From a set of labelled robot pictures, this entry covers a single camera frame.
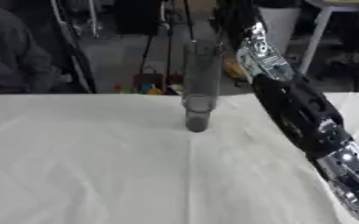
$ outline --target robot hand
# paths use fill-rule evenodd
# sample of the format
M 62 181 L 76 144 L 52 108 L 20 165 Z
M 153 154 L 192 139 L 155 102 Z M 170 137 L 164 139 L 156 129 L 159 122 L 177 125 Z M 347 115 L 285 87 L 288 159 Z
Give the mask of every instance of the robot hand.
M 237 62 L 271 119 L 359 220 L 359 146 L 327 98 L 268 43 L 258 11 L 249 2 L 221 3 L 215 24 L 228 34 Z

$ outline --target metal frame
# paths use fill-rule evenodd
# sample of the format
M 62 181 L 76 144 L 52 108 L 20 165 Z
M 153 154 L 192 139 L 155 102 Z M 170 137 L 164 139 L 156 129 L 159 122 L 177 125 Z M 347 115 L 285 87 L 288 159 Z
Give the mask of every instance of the metal frame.
M 310 44 L 303 57 L 299 71 L 306 75 L 312 63 L 313 57 L 317 51 L 317 47 L 321 41 L 322 35 L 327 28 L 329 19 L 334 12 L 357 12 L 359 11 L 359 3 L 328 3 L 326 0 L 306 0 L 314 7 L 320 8 L 321 13 L 318 17 L 318 24 L 311 37 Z

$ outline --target gray sweater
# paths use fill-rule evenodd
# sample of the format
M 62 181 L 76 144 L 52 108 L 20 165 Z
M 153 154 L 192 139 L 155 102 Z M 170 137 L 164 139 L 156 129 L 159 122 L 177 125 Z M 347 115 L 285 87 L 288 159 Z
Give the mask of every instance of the gray sweater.
M 23 22 L 0 9 L 0 94 L 46 93 L 59 75 Z

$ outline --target clear glass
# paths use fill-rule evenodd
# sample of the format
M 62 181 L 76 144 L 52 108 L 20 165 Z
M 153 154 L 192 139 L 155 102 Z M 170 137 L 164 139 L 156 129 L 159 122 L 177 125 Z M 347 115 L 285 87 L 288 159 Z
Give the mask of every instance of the clear glass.
M 186 126 L 193 132 L 202 132 L 208 127 L 219 96 L 222 51 L 215 42 L 198 40 L 185 46 L 184 55 Z

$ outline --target white tablecloth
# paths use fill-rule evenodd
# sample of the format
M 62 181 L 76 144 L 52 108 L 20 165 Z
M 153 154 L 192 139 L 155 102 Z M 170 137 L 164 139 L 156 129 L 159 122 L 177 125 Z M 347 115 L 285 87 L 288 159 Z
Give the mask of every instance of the white tablecloth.
M 359 94 L 329 97 L 359 142 Z M 201 134 L 184 114 L 177 97 L 0 96 L 0 224 L 357 223 L 254 95 L 221 98 Z

